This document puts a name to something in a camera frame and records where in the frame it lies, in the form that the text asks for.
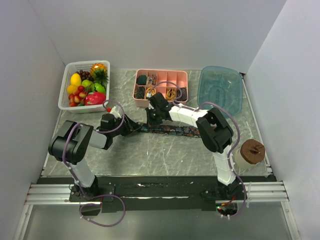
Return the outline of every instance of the rubber band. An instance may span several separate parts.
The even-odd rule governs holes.
[[[144,96],[144,98],[145,99],[148,99],[148,98],[150,98],[150,97],[152,97],[153,95],[155,95],[156,94],[156,89],[155,88],[152,88],[152,87],[149,87],[149,88],[147,88],[147,90],[145,91],[145,96]]]
[[[173,88],[170,88],[168,91],[166,91],[165,98],[168,101],[172,101],[173,99],[175,99],[176,95],[176,91]]]

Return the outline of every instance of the white basket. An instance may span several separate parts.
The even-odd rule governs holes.
[[[67,88],[70,85],[70,79],[71,76],[76,71],[86,71],[90,72],[91,66],[93,64],[103,64],[107,68],[107,74],[108,74],[108,83],[106,85],[106,100],[109,99],[109,90],[110,90],[110,62],[106,60],[95,60],[95,61],[77,61],[77,62],[71,62],[67,66],[65,66],[63,78],[62,78],[62,84],[60,89],[60,95],[59,95],[59,101],[58,101],[58,107],[61,110],[67,110],[70,113],[73,114],[83,114],[83,113],[92,113],[92,112],[103,112],[105,111],[105,108],[102,106],[102,104],[99,105],[91,105],[91,106],[69,106],[70,100],[69,100],[69,94],[67,92]]]

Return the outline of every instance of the white cable tie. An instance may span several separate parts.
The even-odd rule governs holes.
[[[251,192],[251,185],[252,185],[252,182],[249,183],[249,186],[248,186],[248,192],[247,192],[247,200],[246,200],[246,207],[249,208],[249,204],[250,204],[250,192]]]

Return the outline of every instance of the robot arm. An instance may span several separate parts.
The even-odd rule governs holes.
[[[226,119],[217,108],[196,111],[169,104],[161,93],[156,93],[149,99],[149,107],[146,108],[147,123],[150,126],[160,125],[163,120],[182,122],[198,128],[201,139],[206,148],[212,152],[217,166],[217,178],[220,182],[220,194],[225,199],[239,191],[239,182],[231,170],[228,161],[228,152],[231,149],[233,131]],[[97,131],[93,126],[82,125],[74,131],[66,150],[66,161],[69,169],[76,175],[75,185],[81,184],[89,197],[98,195],[98,179],[89,169],[85,160],[88,145],[107,150],[113,138],[117,135],[126,136],[141,126],[124,115],[124,123],[116,131],[110,131],[120,125],[122,120],[117,107],[110,113],[102,116],[100,127]],[[71,129],[76,123],[66,121],[59,129],[49,145],[49,154],[62,162],[62,153]]]
[[[159,125],[163,120],[181,122],[198,128],[205,147],[213,152],[217,167],[218,181],[228,186],[236,179],[228,162],[228,152],[231,149],[233,130],[217,108],[199,110],[183,104],[175,106],[169,104],[161,93],[150,97],[150,105],[147,111],[149,125]]]

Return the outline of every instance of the pineapple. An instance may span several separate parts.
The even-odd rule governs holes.
[[[102,86],[106,87],[108,83],[108,72],[104,68],[98,68],[96,69],[92,77],[94,79],[94,83],[101,84]]]
[[[92,67],[90,69],[91,76],[93,76],[94,72],[98,69],[103,69],[107,72],[107,67],[105,65],[103,65],[102,63],[95,63],[92,65]]]

